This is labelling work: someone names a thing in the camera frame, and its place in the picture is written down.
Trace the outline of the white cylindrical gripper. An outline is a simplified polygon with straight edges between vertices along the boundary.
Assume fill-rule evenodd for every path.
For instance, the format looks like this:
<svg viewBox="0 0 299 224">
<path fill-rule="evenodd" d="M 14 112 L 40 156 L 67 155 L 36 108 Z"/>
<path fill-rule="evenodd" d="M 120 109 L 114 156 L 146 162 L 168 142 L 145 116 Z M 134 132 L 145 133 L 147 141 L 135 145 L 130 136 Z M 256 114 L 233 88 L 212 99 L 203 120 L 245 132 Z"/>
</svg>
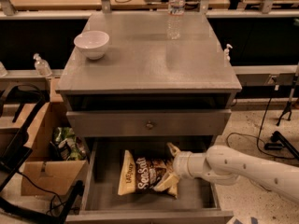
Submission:
<svg viewBox="0 0 299 224">
<path fill-rule="evenodd" d="M 174 173 L 166 173 L 163 178 L 154 186 L 154 190 L 158 192 L 167 189 L 174 190 L 180 178 L 199 178 L 205 173 L 206 154 L 192 153 L 190 151 L 181 151 L 173 143 L 168 142 L 167 146 L 174 158 Z"/>
</svg>

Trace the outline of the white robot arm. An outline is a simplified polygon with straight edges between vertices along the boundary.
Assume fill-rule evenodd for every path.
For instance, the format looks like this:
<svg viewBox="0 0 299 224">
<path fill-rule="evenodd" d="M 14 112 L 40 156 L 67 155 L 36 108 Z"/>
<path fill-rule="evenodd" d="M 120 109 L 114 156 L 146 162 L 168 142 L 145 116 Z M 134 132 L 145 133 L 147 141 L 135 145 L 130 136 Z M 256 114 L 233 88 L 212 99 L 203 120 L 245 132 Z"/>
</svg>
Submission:
<svg viewBox="0 0 299 224">
<path fill-rule="evenodd" d="M 209 183 L 229 186 L 244 176 L 299 203 L 298 167 L 253 157 L 223 145 L 212 146 L 203 153 L 181 151 L 172 143 L 167 145 L 174 159 L 171 170 L 154 187 L 156 191 L 169 189 L 180 179 L 202 178 Z"/>
</svg>

